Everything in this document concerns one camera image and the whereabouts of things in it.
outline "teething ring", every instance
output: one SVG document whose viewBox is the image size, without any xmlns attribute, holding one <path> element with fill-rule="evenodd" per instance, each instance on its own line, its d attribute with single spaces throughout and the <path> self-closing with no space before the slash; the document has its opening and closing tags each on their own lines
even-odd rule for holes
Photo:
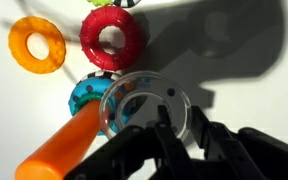
<svg viewBox="0 0 288 180">
<path fill-rule="evenodd" d="M 35 58 L 28 50 L 27 39 L 33 33 L 41 34 L 49 46 L 49 54 L 44 60 Z M 56 26 L 46 19 L 29 16 L 18 20 L 11 28 L 8 45 L 17 63 L 26 70 L 37 73 L 51 73 L 64 62 L 65 41 Z"/>
<path fill-rule="evenodd" d="M 99 35 L 107 26 L 119 28 L 125 36 L 125 46 L 116 54 L 106 53 Z M 104 6 L 93 10 L 83 21 L 80 32 L 82 50 L 87 58 L 104 70 L 117 71 L 129 67 L 143 50 L 141 29 L 133 17 L 120 7 Z"/>
</svg>

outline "orange cylinder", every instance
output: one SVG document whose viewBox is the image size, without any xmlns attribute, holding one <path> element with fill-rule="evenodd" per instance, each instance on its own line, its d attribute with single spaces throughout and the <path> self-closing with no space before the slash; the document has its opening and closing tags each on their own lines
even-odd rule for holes
<svg viewBox="0 0 288 180">
<path fill-rule="evenodd" d="M 100 130 L 100 101 L 88 102 L 16 169 L 15 180 L 62 180 L 78 165 Z"/>
</svg>

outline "red ring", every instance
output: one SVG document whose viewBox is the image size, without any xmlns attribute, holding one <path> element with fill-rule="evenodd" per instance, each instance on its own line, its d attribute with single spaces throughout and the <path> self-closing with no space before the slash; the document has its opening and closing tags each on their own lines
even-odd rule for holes
<svg viewBox="0 0 288 180">
<path fill-rule="evenodd" d="M 117 54 L 108 54 L 100 46 L 99 35 L 107 26 L 118 27 L 125 36 L 125 46 Z M 103 70 L 117 71 L 132 65 L 144 46 L 141 29 L 133 17 L 120 7 L 104 6 L 92 10 L 82 23 L 82 50 L 87 58 Z"/>
</svg>

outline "orange toy ring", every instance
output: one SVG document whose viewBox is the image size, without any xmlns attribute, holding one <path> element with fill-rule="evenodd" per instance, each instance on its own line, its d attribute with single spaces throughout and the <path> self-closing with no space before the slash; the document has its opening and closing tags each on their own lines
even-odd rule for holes
<svg viewBox="0 0 288 180">
<path fill-rule="evenodd" d="M 35 58 L 28 50 L 27 39 L 33 33 L 41 34 L 48 43 L 49 54 L 44 60 Z M 34 16 L 22 18 L 12 26 L 8 46 L 19 65 L 37 74 L 51 73 L 60 68 L 66 54 L 64 38 L 56 26 Z"/>
</svg>

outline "black plastic part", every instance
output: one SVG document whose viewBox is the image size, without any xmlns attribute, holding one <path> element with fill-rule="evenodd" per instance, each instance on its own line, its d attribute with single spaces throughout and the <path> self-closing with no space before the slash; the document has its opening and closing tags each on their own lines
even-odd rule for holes
<svg viewBox="0 0 288 180">
<path fill-rule="evenodd" d="M 114 4 L 115 6 L 121 6 L 122 0 L 114 0 L 113 4 Z"/>
<path fill-rule="evenodd" d="M 128 7 L 133 7 L 135 6 L 135 3 L 133 0 L 127 0 L 127 4 L 128 4 Z"/>
<path fill-rule="evenodd" d="M 192 110 L 191 132 L 205 150 L 205 160 L 190 159 L 172 131 L 167 109 L 158 106 L 154 126 L 126 127 L 64 180 L 127 179 L 151 158 L 157 169 L 151 180 L 288 179 L 287 144 L 251 128 L 232 133 L 224 124 L 209 122 L 199 107 Z"/>
</svg>

